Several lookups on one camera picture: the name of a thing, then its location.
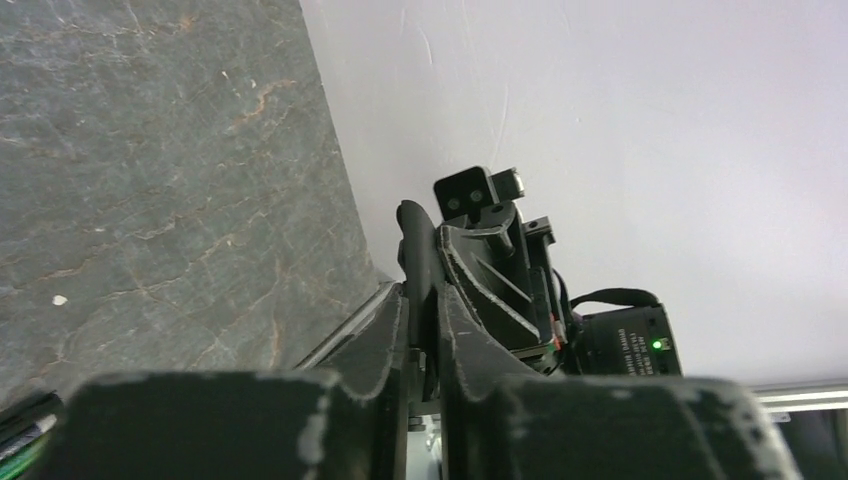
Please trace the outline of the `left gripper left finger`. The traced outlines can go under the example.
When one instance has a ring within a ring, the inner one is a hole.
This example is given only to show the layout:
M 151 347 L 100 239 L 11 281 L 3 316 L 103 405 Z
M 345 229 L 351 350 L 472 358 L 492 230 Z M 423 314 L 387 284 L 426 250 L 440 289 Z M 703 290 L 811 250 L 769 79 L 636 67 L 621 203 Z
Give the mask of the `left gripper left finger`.
M 40 479 L 401 479 L 408 302 L 308 369 L 133 372 L 71 398 Z

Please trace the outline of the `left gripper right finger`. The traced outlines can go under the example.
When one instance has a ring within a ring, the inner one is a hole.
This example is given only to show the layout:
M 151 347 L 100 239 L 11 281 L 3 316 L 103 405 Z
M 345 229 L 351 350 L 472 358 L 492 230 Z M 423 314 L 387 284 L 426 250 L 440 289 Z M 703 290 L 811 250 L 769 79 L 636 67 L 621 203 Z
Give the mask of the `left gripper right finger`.
M 438 293 L 442 472 L 447 479 L 797 479 L 769 415 L 711 378 L 551 378 Z

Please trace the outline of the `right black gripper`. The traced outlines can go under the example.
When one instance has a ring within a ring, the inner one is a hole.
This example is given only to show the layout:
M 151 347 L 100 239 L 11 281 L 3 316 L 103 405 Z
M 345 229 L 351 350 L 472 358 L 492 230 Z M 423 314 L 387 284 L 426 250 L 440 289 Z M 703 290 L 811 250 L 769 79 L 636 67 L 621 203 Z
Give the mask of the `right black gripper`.
M 436 228 L 449 282 L 485 333 L 533 370 L 552 375 L 567 360 L 565 291 L 556 285 L 547 218 L 527 221 L 513 201 Z

